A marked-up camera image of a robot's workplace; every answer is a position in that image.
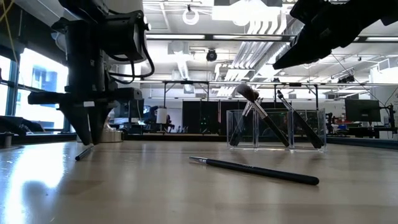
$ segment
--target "security camera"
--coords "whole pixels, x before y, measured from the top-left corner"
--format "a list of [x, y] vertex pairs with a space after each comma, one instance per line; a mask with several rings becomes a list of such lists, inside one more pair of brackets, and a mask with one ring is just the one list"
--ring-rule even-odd
[[214, 62], [217, 60], [217, 53], [215, 49], [210, 49], [207, 53], [206, 59], [208, 62]]

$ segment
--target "black cable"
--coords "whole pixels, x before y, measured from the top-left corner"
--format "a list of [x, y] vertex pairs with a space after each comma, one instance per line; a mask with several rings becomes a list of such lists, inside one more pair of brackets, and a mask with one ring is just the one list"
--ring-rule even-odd
[[119, 73], [113, 73], [113, 72], [108, 72], [108, 74], [109, 75], [114, 75], [114, 76], [117, 76], [117, 77], [132, 78], [131, 81], [122, 81], [122, 80], [119, 80], [117, 78], [112, 77], [112, 79], [115, 82], [123, 84], [123, 85], [128, 85], [128, 84], [131, 84], [132, 82], [134, 82], [134, 80], [136, 79], [136, 76], [134, 75], [135, 72], [136, 71], [134, 70], [134, 63], [131, 63], [131, 73], [132, 73], [132, 75], [125, 75], [125, 74], [119, 74]]
[[[115, 12], [113, 10], [109, 10], [109, 11], [110, 11], [110, 13], [113, 13], [113, 14], [120, 14], [120, 13]], [[153, 75], [155, 73], [154, 62], [152, 61], [151, 57], [149, 56], [148, 49], [147, 49], [147, 47], [145, 45], [145, 27], [142, 27], [142, 25], [141, 25], [141, 26], [139, 26], [139, 30], [140, 30], [139, 38], [140, 38], [140, 42], [141, 42], [141, 46], [142, 46], [142, 51], [144, 52], [145, 56], [148, 59], [148, 62], [149, 62], [149, 65], [150, 65], [150, 72], [145, 74], [145, 75], [135, 75], [134, 62], [130, 61], [130, 64], [131, 64], [131, 67], [132, 67], [132, 75], [125, 75], [125, 74], [120, 74], [120, 73], [109, 72], [109, 75], [112, 75], [112, 76], [132, 78], [132, 80], [129, 81], [129, 82], [125, 82], [125, 81], [122, 81], [122, 80], [118, 80], [117, 78], [113, 78], [113, 80], [118, 82], [118, 83], [128, 85], [128, 84], [132, 83], [135, 80], [135, 78], [146, 78], [146, 77], [149, 77], [149, 76], [151, 76], [151, 75]], [[119, 58], [119, 57], [117, 57], [115, 55], [109, 55], [109, 57], [111, 57], [114, 60], [120, 61], [120, 62], [129, 61], [128, 58]]]
[[145, 45], [144, 36], [145, 36], [144, 29], [142, 29], [142, 33], [140, 35], [140, 41], [142, 43], [142, 51], [144, 52], [145, 56], [147, 57], [149, 65], [150, 65], [150, 72], [145, 75], [136, 75], [137, 78], [146, 78], [155, 73], [155, 65], [154, 65], [154, 62], [152, 61], [151, 57], [149, 56], [148, 49]]
[[109, 11], [110, 13], [114, 14], [114, 15], [120, 15], [120, 14], [122, 14], [122, 13], [116, 12], [116, 11], [114, 11], [114, 10], [112, 10], [112, 9], [109, 9], [108, 11]]
[[128, 62], [130, 61], [128, 58], [119, 58], [115, 55], [109, 55], [109, 57], [113, 60], [117, 60], [118, 62]]
[[391, 93], [391, 96], [386, 100], [386, 102], [384, 103], [385, 105], [388, 103], [388, 101], [391, 99], [392, 96], [394, 96], [394, 93], [398, 90], [398, 86], [397, 88]]
[[[343, 67], [343, 69], [348, 72], [348, 74], [351, 75], [351, 73], [347, 70], [347, 68], [344, 67], [344, 65], [336, 58], [336, 56], [334, 54], [332, 54], [332, 56], [336, 59], [336, 61]], [[367, 88], [365, 88], [365, 86], [362, 85], [362, 83], [360, 83], [355, 77], [354, 77], [355, 81], [358, 82], [359, 85], [361, 85], [362, 88], [364, 88], [371, 96], [373, 96], [375, 99], [377, 99], [378, 102], [380, 102], [383, 106], [386, 106], [386, 104], [384, 104], [383, 102], [381, 102], [376, 96], [374, 96], [370, 90], [368, 90]]]

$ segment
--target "black brush handle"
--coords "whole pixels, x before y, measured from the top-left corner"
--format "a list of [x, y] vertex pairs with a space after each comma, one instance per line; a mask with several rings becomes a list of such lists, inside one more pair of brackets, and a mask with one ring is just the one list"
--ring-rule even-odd
[[324, 143], [319, 138], [319, 136], [313, 131], [313, 129], [308, 125], [307, 122], [300, 116], [297, 111], [293, 112], [294, 119], [300, 124], [301, 128], [304, 130], [305, 135], [310, 140], [311, 144], [314, 146], [315, 149], [320, 149], [324, 146]]
[[266, 116], [262, 119], [266, 124], [268, 124], [269, 128], [275, 133], [275, 135], [279, 138], [279, 140], [286, 146], [289, 147], [289, 141], [287, 140], [286, 136], [280, 129], [276, 126], [276, 124], [272, 121], [269, 116]]
[[238, 123], [238, 126], [233, 131], [232, 137], [229, 140], [230, 146], [238, 146], [238, 144], [241, 142], [243, 132], [245, 130], [245, 126], [246, 126], [247, 122], [248, 122], [248, 118], [246, 116], [242, 116], [242, 124], [240, 125]]
[[283, 172], [271, 169], [265, 169], [260, 167], [253, 167], [244, 164], [236, 164], [233, 162], [218, 161], [214, 159], [207, 159], [206, 164], [210, 166], [220, 167], [229, 170], [235, 170], [240, 172], [245, 172], [248, 174], [256, 174], [264, 177], [272, 177], [281, 180], [288, 180], [292, 182], [297, 182], [301, 184], [317, 185], [319, 184], [319, 179], [317, 177], [312, 177], [309, 175], [294, 174], [290, 172]]

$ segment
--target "brush bristles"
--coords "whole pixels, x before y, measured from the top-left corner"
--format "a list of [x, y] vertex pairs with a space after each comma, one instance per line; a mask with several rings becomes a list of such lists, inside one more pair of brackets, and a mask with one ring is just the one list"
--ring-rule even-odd
[[245, 83], [241, 83], [236, 87], [236, 92], [245, 97], [250, 102], [255, 102], [259, 97], [259, 94], [253, 91], [250, 86]]

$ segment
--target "ceiling light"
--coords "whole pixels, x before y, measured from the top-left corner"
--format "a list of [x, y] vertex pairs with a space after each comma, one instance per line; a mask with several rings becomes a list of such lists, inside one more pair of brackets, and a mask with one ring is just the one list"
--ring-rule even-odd
[[398, 41], [398, 37], [368, 37], [366, 41]]
[[164, 98], [166, 98], [166, 100], [176, 100], [176, 99], [178, 99], [178, 97], [148, 97], [148, 99], [153, 99], [153, 100], [164, 100]]
[[170, 40], [204, 40], [204, 35], [187, 35], [187, 34], [147, 34], [147, 40], [162, 40], [162, 39], [170, 39]]
[[150, 83], [150, 84], [155, 84], [155, 83], [163, 83], [162, 81], [150, 81], [150, 80], [136, 80], [133, 81], [133, 83]]
[[214, 35], [215, 40], [252, 40], [252, 41], [262, 41], [268, 40], [278, 41], [282, 40], [282, 36], [277, 35]]
[[[194, 15], [193, 15], [193, 18], [192, 19], [188, 19], [187, 18], [187, 14], [188, 14], [188, 12], [193, 12], [194, 13]], [[186, 9], [185, 11], [184, 11], [184, 13], [182, 14], [182, 20], [184, 21], [184, 23], [186, 23], [187, 25], [195, 25], [195, 24], [197, 24], [198, 22], [199, 22], [199, 12], [197, 11], [197, 10], [194, 10], [194, 9], [192, 9], [192, 10], [188, 10], [188, 9]]]
[[241, 84], [242, 82], [209, 82], [209, 84], [229, 84], [229, 85], [238, 85]]

